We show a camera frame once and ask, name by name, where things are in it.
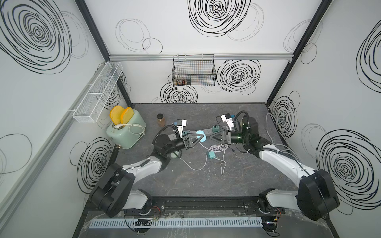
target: wire mesh basket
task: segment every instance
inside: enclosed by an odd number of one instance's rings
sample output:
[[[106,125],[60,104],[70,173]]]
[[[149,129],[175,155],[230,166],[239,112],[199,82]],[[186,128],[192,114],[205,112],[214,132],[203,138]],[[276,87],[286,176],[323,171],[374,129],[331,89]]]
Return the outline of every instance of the wire mesh basket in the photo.
[[[123,67],[120,62],[104,64],[103,69],[73,113],[77,122],[95,123],[98,120],[122,70]]]
[[[173,86],[214,86],[216,77],[213,54],[173,56]]]

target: black frame post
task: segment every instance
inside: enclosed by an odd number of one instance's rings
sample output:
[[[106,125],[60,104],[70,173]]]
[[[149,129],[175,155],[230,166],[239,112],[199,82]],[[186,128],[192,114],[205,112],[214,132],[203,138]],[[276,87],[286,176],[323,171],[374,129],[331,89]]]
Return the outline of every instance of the black frame post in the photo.
[[[305,33],[303,34],[302,39],[299,41],[299,44],[295,49],[294,57],[292,58],[292,61],[289,64],[287,64],[287,66],[283,70],[277,84],[275,85],[275,87],[272,90],[269,98],[267,99],[266,104],[268,107],[270,106],[270,104],[275,99],[277,93],[279,92],[280,88],[282,87],[284,81],[287,79],[292,68],[296,64],[296,61],[298,60],[300,54],[303,52],[304,48],[306,47],[309,39],[311,38],[311,36],[314,33],[318,24],[320,23],[320,20],[324,16],[324,14],[327,11],[328,7],[330,6],[331,2],[332,2],[332,0],[322,0],[322,2],[320,3],[320,6],[318,7],[314,17],[312,18],[312,20],[311,20],[310,24],[308,25]]]
[[[88,26],[95,43],[97,44],[99,51],[101,52],[103,58],[105,61],[110,61],[110,53],[107,50],[106,45],[103,42],[103,39],[101,37],[101,34],[98,31],[98,28],[95,25],[94,19],[90,14],[89,9],[87,8],[87,5],[85,3],[85,0],[75,0],[82,17],[85,19],[86,25]],[[130,97],[127,94],[126,88],[124,87],[123,83],[120,81],[120,78],[117,81],[118,88],[120,90],[120,93],[122,94],[124,100],[127,103],[128,107],[133,107]]]

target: brown jar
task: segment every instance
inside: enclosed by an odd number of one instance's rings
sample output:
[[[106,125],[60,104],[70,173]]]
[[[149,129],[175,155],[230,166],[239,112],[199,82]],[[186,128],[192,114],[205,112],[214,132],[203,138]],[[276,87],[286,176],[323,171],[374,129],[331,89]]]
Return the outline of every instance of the brown jar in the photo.
[[[163,116],[163,114],[159,113],[157,116],[157,124],[160,126],[160,127],[164,127],[165,126],[165,118]]]

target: light blue circle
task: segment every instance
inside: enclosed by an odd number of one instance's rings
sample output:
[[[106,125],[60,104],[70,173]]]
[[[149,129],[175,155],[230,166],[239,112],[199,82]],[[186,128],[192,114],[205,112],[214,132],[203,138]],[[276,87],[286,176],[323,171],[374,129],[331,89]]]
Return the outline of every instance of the light blue circle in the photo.
[[[201,130],[197,131],[196,134],[203,134],[204,137],[200,140],[200,142],[204,142],[207,140],[207,137],[205,136],[205,133]]]

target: black wire basket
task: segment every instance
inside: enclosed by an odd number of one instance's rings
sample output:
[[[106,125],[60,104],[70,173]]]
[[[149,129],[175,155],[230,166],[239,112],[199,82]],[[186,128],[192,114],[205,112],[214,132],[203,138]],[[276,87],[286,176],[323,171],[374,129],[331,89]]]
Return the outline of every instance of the black wire basket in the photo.
[[[173,56],[173,86],[214,86],[216,77],[213,54]]]

